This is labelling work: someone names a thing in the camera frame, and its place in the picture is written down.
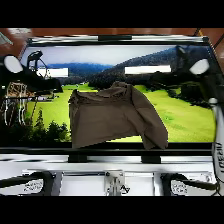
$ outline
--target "sky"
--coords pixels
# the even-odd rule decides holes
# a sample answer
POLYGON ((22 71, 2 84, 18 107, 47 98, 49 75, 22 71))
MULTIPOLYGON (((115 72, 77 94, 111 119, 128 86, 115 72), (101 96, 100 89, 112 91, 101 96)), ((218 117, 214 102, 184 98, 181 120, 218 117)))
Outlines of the sky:
POLYGON ((57 46, 57 47, 29 47, 22 57, 22 64, 26 65, 27 56, 34 51, 41 50, 41 59, 45 64, 60 63, 97 63, 116 65, 131 58, 145 56, 166 50, 171 45, 96 45, 96 46, 57 46))

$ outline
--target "wooden floor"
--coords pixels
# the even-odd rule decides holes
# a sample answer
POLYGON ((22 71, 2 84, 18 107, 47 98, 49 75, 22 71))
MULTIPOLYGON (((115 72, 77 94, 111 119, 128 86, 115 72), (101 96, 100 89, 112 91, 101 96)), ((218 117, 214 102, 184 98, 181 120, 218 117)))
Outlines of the wooden floor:
MULTIPOLYGON (((168 34, 194 35, 196 28, 31 28, 30 33, 13 33, 10 28, 0 28, 13 45, 0 45, 0 55, 13 54, 18 56, 28 37, 33 36, 67 36, 67 35, 102 35, 102 34, 168 34)), ((208 36, 213 45, 224 34, 224 28, 201 28, 198 35, 208 36)), ((224 39, 215 49, 220 66, 224 71, 224 39)))

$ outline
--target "golf course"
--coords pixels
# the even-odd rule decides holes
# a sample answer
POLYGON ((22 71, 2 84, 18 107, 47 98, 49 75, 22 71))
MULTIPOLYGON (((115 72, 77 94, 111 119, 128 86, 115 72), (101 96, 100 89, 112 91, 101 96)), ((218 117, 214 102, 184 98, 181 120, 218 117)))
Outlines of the golf course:
MULTIPOLYGON (((154 105, 169 133, 169 142, 211 142, 215 135, 215 122, 210 109, 190 106, 180 99, 170 98, 165 90, 147 91, 145 86, 135 86, 154 105)), ((80 92, 94 92, 88 83, 63 86, 63 93, 52 102, 38 102, 33 116, 35 125, 38 111, 42 108, 45 128, 54 120, 61 125, 65 122, 70 128, 68 100, 74 89, 80 92)), ((32 114, 34 102, 28 103, 28 114, 32 114)), ((113 140, 116 142, 141 142, 140 136, 113 140)))

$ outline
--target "garment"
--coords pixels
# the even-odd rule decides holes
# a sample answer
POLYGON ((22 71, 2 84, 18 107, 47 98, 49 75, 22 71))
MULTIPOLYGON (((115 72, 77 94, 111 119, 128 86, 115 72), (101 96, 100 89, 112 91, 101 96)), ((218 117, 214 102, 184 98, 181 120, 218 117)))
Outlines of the garment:
POLYGON ((137 135, 147 150, 168 145, 168 132, 155 108, 132 85, 115 82, 99 92, 74 90, 69 103, 73 148, 137 135))

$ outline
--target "landscape image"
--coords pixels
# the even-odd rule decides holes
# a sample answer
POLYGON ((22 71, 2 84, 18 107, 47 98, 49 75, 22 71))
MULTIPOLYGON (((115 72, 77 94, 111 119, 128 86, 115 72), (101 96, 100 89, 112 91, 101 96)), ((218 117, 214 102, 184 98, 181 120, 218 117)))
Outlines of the landscape image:
MULTIPOLYGON (((68 100, 72 91, 77 89, 80 92, 96 92, 109 88, 114 81, 132 84, 148 98, 168 130, 169 142, 214 141, 213 113, 204 101, 198 86, 184 84, 164 88, 150 82, 149 73, 125 74, 126 67, 138 66, 169 65, 171 71, 174 71, 177 64, 176 57, 172 56, 175 54, 175 46, 29 47, 24 52, 22 64, 26 65, 28 55, 37 50, 43 52, 41 59, 47 65, 52 77, 54 71, 60 71, 62 68, 68 68, 68 74, 57 76, 63 93, 55 93, 53 97, 44 96, 37 104, 32 101, 27 103, 26 118, 32 116, 33 127, 39 122, 45 132, 53 130, 56 126, 61 128, 62 132, 66 129, 66 137, 63 135, 63 140, 60 141, 71 141, 68 100)), ((43 69, 44 65, 40 62, 38 67, 43 69)), ((141 142, 141 137, 133 136, 112 141, 141 142)))

